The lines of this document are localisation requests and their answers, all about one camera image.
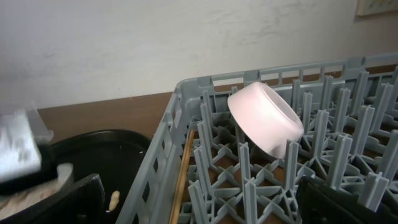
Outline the wooden chopstick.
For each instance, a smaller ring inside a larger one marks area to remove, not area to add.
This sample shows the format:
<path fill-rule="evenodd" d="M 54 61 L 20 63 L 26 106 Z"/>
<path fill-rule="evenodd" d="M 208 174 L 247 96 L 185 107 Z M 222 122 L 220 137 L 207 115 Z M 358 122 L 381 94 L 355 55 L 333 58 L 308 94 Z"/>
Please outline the wooden chopstick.
<path fill-rule="evenodd" d="M 180 165 L 180 172 L 178 176 L 178 182 L 175 189 L 175 196 L 172 205 L 172 210 L 170 213 L 169 224 L 177 224 L 178 216 L 180 212 L 180 207 L 182 203 L 183 192 L 185 188 L 185 182 L 187 179 L 187 170 L 189 166 L 190 155 L 192 152 L 193 140 L 194 140 L 195 131 L 193 129 L 190 130 L 188 139 L 186 141 L 183 156 Z"/>

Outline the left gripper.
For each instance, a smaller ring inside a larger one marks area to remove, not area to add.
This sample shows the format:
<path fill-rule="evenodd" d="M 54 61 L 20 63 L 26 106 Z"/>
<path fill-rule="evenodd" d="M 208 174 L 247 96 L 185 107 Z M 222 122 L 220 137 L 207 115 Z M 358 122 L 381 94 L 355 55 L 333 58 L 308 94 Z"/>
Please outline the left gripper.
<path fill-rule="evenodd" d="M 37 110 L 1 115 L 1 195 L 9 196 L 56 179 L 57 165 L 48 150 L 53 131 Z"/>

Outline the pink bowl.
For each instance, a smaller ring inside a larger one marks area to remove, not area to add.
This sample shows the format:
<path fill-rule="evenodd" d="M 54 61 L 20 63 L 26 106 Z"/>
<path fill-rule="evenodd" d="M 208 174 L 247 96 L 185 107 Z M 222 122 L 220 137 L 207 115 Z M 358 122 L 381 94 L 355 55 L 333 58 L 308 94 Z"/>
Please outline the pink bowl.
<path fill-rule="evenodd" d="M 254 82 L 230 95 L 228 108 L 246 136 L 274 158 L 284 158 L 287 141 L 303 135 L 298 115 L 265 83 Z"/>

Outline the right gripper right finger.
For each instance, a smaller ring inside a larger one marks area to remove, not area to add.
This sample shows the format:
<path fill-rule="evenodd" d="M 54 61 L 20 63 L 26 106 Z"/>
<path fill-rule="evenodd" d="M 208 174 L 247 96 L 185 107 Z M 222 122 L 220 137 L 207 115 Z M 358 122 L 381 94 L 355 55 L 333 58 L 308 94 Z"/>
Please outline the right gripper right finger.
<path fill-rule="evenodd" d="M 397 224 L 397 215 L 382 204 L 374 212 L 311 177 L 302 177 L 296 193 L 303 224 Z"/>

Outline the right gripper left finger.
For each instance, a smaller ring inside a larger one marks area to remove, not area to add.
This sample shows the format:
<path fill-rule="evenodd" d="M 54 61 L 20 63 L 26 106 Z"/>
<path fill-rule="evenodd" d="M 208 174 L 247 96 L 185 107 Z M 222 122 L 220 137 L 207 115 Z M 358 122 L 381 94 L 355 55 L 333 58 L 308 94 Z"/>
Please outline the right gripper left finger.
<path fill-rule="evenodd" d="M 90 174 L 33 206 L 1 220 L 1 224 L 99 223 L 103 216 L 104 187 Z"/>

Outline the grey plate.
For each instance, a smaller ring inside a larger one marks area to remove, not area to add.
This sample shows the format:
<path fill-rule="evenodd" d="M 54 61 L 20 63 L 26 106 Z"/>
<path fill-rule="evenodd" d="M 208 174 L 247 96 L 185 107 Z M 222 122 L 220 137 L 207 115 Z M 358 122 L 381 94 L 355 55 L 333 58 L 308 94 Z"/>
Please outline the grey plate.
<path fill-rule="evenodd" d="M 57 166 L 58 177 L 27 190 L 15 193 L 1 201 L 1 220 L 21 212 L 34 204 L 57 193 L 73 183 L 73 164 L 64 163 Z"/>

